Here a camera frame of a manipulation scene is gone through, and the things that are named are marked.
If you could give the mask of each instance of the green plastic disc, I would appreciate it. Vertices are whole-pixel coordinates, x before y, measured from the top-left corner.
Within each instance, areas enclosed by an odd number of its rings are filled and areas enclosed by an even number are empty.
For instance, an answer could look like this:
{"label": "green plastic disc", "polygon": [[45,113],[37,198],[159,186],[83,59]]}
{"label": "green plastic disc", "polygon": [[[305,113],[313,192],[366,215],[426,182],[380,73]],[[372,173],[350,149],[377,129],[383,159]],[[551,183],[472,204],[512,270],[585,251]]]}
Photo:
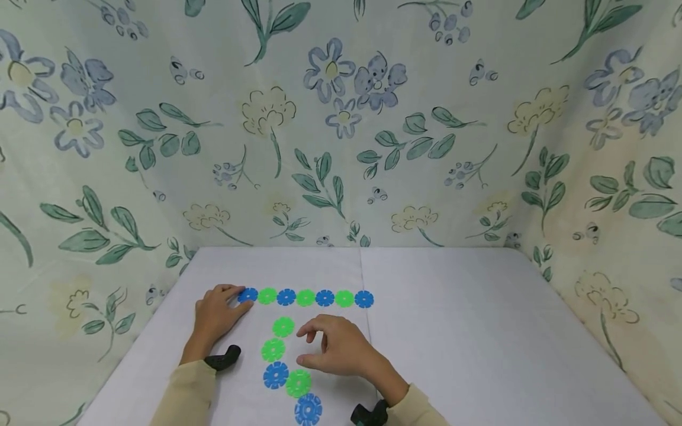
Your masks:
{"label": "green plastic disc", "polygon": [[273,363],[284,356],[284,342],[280,339],[270,339],[263,344],[261,355],[268,363]]}
{"label": "green plastic disc", "polygon": [[294,320],[288,316],[283,316],[272,325],[272,332],[275,333],[275,336],[284,339],[294,331],[294,326]]}
{"label": "green plastic disc", "polygon": [[296,303],[300,306],[311,306],[315,303],[315,292],[312,290],[301,290],[296,294]]}
{"label": "green plastic disc", "polygon": [[285,384],[286,393],[294,398],[300,398],[306,393],[309,393],[311,386],[312,381],[310,379],[310,373],[301,369],[292,371],[286,379]]}
{"label": "green plastic disc", "polygon": [[341,290],[336,293],[334,300],[336,300],[336,304],[340,307],[350,307],[355,303],[355,296],[348,290]]}
{"label": "green plastic disc", "polygon": [[258,293],[258,301],[263,305],[269,305],[277,300],[277,290],[272,287],[263,288],[260,293]]}

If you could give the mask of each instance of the sleeve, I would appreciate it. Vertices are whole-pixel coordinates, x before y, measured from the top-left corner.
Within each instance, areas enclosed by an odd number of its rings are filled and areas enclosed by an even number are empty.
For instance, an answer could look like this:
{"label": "sleeve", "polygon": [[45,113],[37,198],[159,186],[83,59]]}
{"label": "sleeve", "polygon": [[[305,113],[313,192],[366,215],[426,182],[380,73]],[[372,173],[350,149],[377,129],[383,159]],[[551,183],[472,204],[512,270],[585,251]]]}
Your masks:
{"label": "sleeve", "polygon": [[388,409],[388,426],[449,426],[414,384],[401,402]]}
{"label": "sleeve", "polygon": [[216,387],[216,371],[204,361],[180,365],[170,375],[150,426],[205,426]]}

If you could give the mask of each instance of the table surface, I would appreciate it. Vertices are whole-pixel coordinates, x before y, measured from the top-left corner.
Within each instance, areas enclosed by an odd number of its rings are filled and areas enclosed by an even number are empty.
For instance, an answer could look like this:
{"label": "table surface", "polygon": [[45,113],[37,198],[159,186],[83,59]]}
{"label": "table surface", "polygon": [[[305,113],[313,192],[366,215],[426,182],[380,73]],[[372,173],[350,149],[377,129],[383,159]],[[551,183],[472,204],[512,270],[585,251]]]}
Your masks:
{"label": "table surface", "polygon": [[[295,400],[261,377],[260,346],[273,318],[297,326],[321,311],[356,322],[397,370],[429,395],[453,425],[665,425],[533,265],[510,249],[204,247],[145,327],[81,426],[148,425],[192,330],[194,301],[225,282],[374,295],[370,309],[259,305],[215,352],[231,343],[240,362],[219,380],[212,425],[262,425],[271,410],[292,424]],[[283,361],[311,349],[288,337]],[[319,425],[349,425],[371,406],[360,379],[315,373]]]}

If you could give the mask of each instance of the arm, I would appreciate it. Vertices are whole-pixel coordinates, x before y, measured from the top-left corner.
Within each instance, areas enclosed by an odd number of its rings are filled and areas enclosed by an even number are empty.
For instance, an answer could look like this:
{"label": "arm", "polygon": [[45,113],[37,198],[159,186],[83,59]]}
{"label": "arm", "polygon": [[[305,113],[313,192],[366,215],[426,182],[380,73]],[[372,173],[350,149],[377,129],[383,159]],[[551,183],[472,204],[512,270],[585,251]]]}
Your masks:
{"label": "arm", "polygon": [[231,309],[229,301],[244,287],[216,286],[197,301],[194,331],[180,360],[170,375],[150,426],[204,426],[208,424],[209,407],[216,387],[216,371],[203,359],[211,354],[217,340],[229,332],[253,306],[252,301]]}
{"label": "arm", "polygon": [[388,425],[448,426],[428,398],[414,384],[407,384],[355,324],[342,317],[318,315],[296,336],[306,336],[312,343],[318,331],[323,332],[322,353],[299,356],[299,365],[339,376],[359,376],[372,383],[390,407]]}

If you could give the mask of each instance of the floral fabric backdrop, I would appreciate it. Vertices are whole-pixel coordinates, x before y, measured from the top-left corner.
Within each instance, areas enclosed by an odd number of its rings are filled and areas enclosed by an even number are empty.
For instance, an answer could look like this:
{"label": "floral fabric backdrop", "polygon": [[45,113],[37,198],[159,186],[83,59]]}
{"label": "floral fabric backdrop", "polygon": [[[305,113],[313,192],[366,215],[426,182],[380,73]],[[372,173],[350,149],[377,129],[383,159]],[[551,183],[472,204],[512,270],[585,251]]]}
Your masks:
{"label": "floral fabric backdrop", "polygon": [[0,426],[206,245],[519,249],[682,425],[679,2],[0,0]]}

